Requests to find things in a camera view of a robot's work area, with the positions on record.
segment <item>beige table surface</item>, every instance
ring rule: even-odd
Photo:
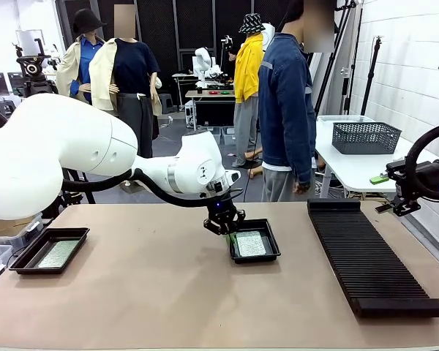
[[[364,213],[433,298],[439,263],[391,215]],[[32,349],[439,346],[439,319],[358,320],[305,203],[239,204],[282,252],[236,265],[206,209],[76,205],[53,227],[89,227],[61,276],[0,277],[0,346]]]
[[[218,94],[210,95],[209,91],[218,91]],[[229,92],[229,94],[223,95],[223,94],[221,94],[222,91],[227,91],[227,92]],[[196,90],[189,90],[185,94],[185,97],[189,98],[189,99],[201,98],[201,97],[212,97],[212,98],[218,98],[218,97],[228,98],[228,97],[230,97],[231,99],[235,99],[234,90],[205,90],[204,89],[202,91],[202,94],[199,94]]]

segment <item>brick wall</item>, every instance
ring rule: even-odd
[[[361,111],[373,40],[382,36],[367,115],[415,142],[439,125],[439,0],[366,0],[351,113]],[[428,149],[439,156],[439,139]],[[414,216],[439,240],[439,204]]]

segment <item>black bucket hat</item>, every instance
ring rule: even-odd
[[[242,24],[239,33],[255,34],[264,31],[265,27],[262,24],[262,19],[258,13],[249,13],[244,16],[244,23]]]
[[[105,24],[90,9],[82,9],[75,13],[72,29],[76,35],[80,35],[105,26]]]

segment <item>beige jacket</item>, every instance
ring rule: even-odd
[[[59,90],[60,95],[66,97],[70,96],[70,86],[72,81],[78,80],[78,73],[80,69],[80,58],[81,58],[81,46],[80,41],[83,35],[76,38],[76,41],[70,45],[67,52],[65,53],[62,62],[57,67],[56,85]],[[97,40],[104,42],[103,39],[96,37]],[[76,96],[80,101],[86,102],[86,99],[81,91],[78,92]]]
[[[115,38],[108,40],[100,48],[93,60],[89,64],[89,75],[91,76],[91,100],[93,106],[100,110],[112,111],[117,114],[117,99],[115,94],[109,92],[109,85],[114,84],[113,67],[114,59],[117,52],[117,43]],[[157,88],[160,87],[161,81],[157,80]],[[153,114],[161,116],[161,102],[151,102]]]

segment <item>checkered bucket hat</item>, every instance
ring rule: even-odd
[[[258,13],[249,13],[244,17],[244,23],[242,24],[239,33],[255,34],[264,31],[265,27],[262,24],[262,19]]]

